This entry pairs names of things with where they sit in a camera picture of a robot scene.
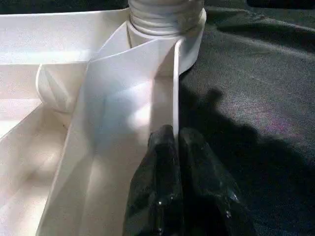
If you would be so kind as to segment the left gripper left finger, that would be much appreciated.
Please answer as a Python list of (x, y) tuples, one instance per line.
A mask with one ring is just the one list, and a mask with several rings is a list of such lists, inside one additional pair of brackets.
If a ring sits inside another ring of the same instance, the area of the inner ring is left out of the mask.
[(132, 177), (126, 205), (126, 236), (181, 236), (183, 191), (173, 128), (150, 134), (144, 158)]

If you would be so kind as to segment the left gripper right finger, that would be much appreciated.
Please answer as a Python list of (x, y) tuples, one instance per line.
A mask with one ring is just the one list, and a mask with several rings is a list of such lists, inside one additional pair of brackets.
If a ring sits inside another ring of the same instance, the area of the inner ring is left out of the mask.
[(179, 133), (179, 157), (187, 236), (252, 236), (253, 222), (241, 191), (205, 138)]

